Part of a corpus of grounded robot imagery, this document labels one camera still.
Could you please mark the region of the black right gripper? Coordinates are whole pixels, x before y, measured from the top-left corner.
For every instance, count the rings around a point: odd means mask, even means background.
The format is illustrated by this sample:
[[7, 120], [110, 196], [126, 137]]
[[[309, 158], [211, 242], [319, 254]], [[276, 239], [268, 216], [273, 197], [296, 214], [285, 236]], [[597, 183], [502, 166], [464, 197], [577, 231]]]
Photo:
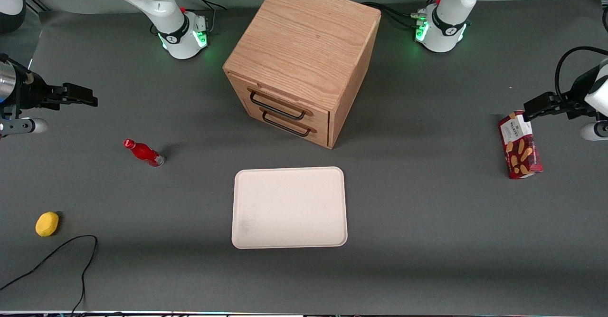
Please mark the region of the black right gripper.
[[83, 104], [98, 107], [98, 98], [93, 90], [64, 83], [63, 86], [48, 86], [35, 72], [26, 73], [17, 70], [18, 77], [18, 109], [46, 108], [59, 110], [62, 102], [65, 104]]

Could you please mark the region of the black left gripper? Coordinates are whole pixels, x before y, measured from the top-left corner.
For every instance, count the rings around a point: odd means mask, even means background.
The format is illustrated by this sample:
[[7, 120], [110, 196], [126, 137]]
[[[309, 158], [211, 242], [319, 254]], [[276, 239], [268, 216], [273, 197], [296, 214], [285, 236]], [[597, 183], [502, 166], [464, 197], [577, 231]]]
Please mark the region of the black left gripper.
[[585, 101], [585, 98], [595, 84], [599, 70], [600, 65], [597, 65], [575, 79], [571, 89], [567, 92], [567, 98], [574, 106], [571, 110], [567, 100], [564, 101], [558, 94], [553, 94], [553, 92], [545, 92], [523, 104], [523, 119], [529, 122], [547, 114], [557, 115], [564, 113], [567, 113], [568, 118], [582, 116], [598, 118], [599, 114], [597, 110], [591, 107]]

